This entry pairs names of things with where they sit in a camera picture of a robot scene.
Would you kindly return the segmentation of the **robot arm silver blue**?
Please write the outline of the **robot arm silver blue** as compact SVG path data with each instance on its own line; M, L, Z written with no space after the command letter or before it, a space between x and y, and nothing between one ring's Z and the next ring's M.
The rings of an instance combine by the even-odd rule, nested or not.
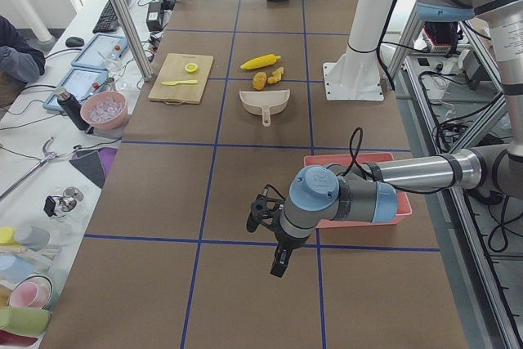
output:
M474 17L489 26L513 138L509 144L462 149L418 159L381 163L350 161L309 165L294 177L287 197L262 191L252 203L249 232L272 231L278 245L271 273L282 276L292 251L302 247L321 220L392 221L397 192L435 193L460 186L488 186L522 196L522 0L418 0L418 16L428 22L457 22Z

